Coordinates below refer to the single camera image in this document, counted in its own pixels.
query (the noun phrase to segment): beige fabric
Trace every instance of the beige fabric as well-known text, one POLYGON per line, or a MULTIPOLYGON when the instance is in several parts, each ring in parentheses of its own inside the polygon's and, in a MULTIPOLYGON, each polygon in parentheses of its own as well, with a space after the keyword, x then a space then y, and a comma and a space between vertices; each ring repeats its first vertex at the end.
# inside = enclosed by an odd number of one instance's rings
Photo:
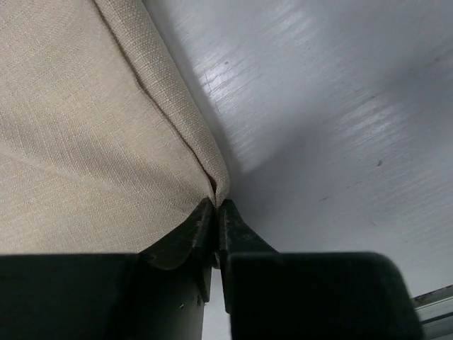
POLYGON ((138 0, 0 1, 0 252, 140 251, 228 191, 138 0))

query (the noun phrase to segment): woven fabric texture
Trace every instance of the woven fabric texture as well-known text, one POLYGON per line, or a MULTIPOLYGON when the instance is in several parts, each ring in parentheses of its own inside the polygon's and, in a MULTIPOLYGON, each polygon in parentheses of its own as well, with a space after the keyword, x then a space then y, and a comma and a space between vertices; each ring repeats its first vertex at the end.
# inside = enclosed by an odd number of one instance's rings
POLYGON ((0 1, 0 253, 141 251, 229 179, 138 0, 0 1))

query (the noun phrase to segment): folded cloth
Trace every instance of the folded cloth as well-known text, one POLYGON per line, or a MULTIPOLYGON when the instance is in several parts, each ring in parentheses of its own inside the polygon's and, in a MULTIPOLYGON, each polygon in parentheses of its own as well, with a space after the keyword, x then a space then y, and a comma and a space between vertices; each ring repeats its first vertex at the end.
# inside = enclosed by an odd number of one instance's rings
POLYGON ((0 253, 141 251, 229 179, 138 0, 0 1, 0 253))

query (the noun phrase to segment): cloth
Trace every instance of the cloth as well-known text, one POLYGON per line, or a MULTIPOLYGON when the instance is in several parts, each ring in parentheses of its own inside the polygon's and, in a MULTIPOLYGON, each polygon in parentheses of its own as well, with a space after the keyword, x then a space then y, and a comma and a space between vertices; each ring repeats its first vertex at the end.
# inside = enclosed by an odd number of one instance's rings
POLYGON ((141 251, 229 180, 137 0, 0 1, 0 253, 141 251))

